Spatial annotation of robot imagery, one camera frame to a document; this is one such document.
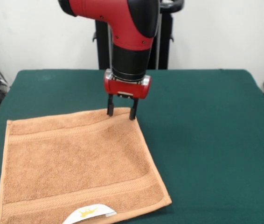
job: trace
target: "white label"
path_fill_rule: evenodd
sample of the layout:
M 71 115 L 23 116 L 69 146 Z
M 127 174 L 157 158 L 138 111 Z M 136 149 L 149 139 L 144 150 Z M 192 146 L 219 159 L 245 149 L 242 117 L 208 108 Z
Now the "white label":
M 104 204 L 93 204 L 75 210 L 63 222 L 63 224 L 73 224 L 88 218 L 105 215 L 106 217 L 116 215 L 116 211 Z

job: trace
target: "table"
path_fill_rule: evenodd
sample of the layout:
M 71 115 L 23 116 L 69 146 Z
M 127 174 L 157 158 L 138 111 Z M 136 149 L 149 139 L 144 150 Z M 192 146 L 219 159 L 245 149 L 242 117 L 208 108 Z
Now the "table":
M 103 73 L 21 71 L 0 106 L 0 172 L 7 119 L 105 108 Z M 264 224 L 264 95 L 252 76 L 244 70 L 148 74 L 152 86 L 137 117 L 173 204 L 123 223 Z

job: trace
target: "metal rod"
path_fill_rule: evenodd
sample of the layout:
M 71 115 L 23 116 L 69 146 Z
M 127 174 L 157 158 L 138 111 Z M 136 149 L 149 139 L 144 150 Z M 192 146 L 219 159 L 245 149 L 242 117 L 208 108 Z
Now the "metal rod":
M 156 69 L 159 69 L 159 54 L 160 54 L 160 39 L 161 39 L 161 25 L 162 25 L 162 14 L 159 14 L 158 19 L 158 31 L 157 31 L 157 42 L 156 42 Z
M 109 66 L 112 69 L 112 35 L 111 28 L 108 25 L 108 49 L 109 49 Z

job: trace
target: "orange towel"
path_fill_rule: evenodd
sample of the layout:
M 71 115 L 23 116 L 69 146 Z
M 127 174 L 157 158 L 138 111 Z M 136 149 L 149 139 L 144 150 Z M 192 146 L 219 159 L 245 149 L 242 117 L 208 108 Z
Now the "orange towel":
M 109 224 L 169 205 L 137 120 L 129 109 L 7 122 L 0 224 L 61 224 L 74 210 L 117 212 L 79 223 Z

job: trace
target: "brown towel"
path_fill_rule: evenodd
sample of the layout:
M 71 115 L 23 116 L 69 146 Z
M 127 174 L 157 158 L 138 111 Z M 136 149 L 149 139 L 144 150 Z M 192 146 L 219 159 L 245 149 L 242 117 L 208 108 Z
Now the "brown towel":
M 109 224 L 169 205 L 137 120 L 129 109 L 7 122 L 0 224 L 61 224 L 74 210 L 117 212 L 79 223 Z

